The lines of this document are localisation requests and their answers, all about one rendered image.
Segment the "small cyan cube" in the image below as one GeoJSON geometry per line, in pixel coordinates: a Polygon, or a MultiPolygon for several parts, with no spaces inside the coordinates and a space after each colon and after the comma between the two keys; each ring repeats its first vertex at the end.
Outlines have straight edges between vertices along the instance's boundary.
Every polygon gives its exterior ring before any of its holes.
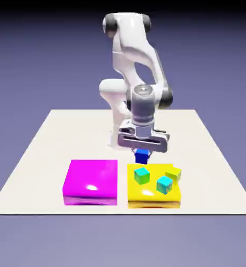
{"type": "Polygon", "coordinates": [[[164,195],[168,194],[173,187],[173,180],[167,176],[162,176],[156,182],[156,190],[164,195]]]}
{"type": "Polygon", "coordinates": [[[147,184],[150,181],[150,172],[145,168],[137,168],[134,170],[134,179],[139,185],[147,184]]]}

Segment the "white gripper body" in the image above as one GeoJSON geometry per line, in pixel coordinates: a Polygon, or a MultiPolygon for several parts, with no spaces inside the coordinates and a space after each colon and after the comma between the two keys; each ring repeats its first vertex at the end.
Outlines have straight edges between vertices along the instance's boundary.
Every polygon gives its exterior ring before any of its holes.
{"type": "Polygon", "coordinates": [[[120,128],[117,141],[119,146],[131,148],[133,150],[142,149],[151,152],[165,153],[168,149],[169,138],[170,135],[165,131],[155,131],[154,129],[150,137],[138,138],[134,133],[134,129],[127,127],[120,128]]]}

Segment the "small yellow cube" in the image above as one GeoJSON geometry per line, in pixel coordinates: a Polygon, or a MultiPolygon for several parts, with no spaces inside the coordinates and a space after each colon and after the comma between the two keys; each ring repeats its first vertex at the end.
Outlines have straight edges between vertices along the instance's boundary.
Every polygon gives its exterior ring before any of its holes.
{"type": "Polygon", "coordinates": [[[170,166],[165,170],[165,175],[172,179],[174,184],[178,184],[181,177],[181,169],[170,166]]]}

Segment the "small blue cube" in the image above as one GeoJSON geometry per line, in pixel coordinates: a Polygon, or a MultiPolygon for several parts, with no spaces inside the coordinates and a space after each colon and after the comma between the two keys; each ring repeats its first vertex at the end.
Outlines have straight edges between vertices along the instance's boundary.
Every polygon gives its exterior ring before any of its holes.
{"type": "Polygon", "coordinates": [[[147,164],[147,150],[144,149],[137,149],[135,154],[135,161],[139,164],[147,164]]]}

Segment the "large magenta box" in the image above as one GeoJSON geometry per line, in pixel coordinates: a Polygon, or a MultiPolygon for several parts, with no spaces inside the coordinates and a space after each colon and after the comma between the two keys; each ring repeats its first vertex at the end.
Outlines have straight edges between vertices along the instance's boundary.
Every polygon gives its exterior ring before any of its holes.
{"type": "Polygon", "coordinates": [[[71,160],[63,184],[65,205],[116,205],[117,160],[71,160]]]}

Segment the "large yellow box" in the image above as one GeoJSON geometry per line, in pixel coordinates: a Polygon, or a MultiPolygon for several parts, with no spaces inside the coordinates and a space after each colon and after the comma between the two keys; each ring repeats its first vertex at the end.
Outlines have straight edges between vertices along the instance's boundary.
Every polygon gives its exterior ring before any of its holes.
{"type": "Polygon", "coordinates": [[[172,190],[164,195],[156,190],[156,182],[165,175],[165,170],[172,164],[128,164],[128,207],[129,208],[179,208],[181,191],[178,184],[173,183],[172,190]],[[134,170],[145,167],[150,172],[150,181],[139,185],[134,179],[134,170]]]}

